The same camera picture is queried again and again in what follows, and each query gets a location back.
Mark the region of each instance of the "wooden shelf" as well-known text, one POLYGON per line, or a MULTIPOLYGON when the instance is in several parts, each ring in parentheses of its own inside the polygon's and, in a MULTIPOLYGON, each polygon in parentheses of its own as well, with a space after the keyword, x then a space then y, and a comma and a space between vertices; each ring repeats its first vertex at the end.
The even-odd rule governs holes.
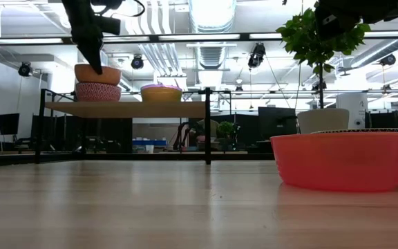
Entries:
POLYGON ((46 108, 81 118, 205 117, 205 102, 46 102, 46 108))

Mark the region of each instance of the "yellow bowl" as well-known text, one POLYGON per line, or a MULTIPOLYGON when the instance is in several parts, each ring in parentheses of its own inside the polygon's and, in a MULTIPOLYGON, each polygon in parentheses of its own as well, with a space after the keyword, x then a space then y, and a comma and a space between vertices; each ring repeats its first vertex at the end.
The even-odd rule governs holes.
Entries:
POLYGON ((182 89, 176 86, 148 85, 141 88, 143 102, 180 102, 182 89))

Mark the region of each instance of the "plant stem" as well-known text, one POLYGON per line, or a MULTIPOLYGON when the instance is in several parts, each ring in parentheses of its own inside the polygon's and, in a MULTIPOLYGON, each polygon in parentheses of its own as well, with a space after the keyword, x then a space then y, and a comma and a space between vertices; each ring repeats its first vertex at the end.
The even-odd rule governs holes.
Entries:
POLYGON ((320 63, 319 66, 319 93, 320 93, 320 102, 321 102, 321 109, 323 109, 323 63, 320 63))

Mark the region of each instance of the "light wood surface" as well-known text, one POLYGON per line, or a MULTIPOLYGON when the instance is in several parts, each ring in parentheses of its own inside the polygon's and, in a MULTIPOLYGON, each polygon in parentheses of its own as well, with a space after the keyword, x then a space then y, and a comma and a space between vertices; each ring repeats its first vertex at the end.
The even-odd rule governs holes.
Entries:
POLYGON ((303 190, 272 161, 0 167, 0 248, 398 249, 398 190, 303 190))
POLYGON ((46 108, 81 118, 205 117, 205 102, 46 102, 46 108))

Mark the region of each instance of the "pink plastic bowl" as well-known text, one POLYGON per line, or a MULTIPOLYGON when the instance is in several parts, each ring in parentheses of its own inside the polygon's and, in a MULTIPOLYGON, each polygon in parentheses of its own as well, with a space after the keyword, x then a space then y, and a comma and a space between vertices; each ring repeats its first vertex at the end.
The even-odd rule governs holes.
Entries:
POLYGON ((78 83, 75 91, 78 101, 117 102, 121 98, 121 88, 111 84, 78 83))
POLYGON ((378 192, 398 186, 398 133, 271 138, 282 180, 315 190, 378 192))

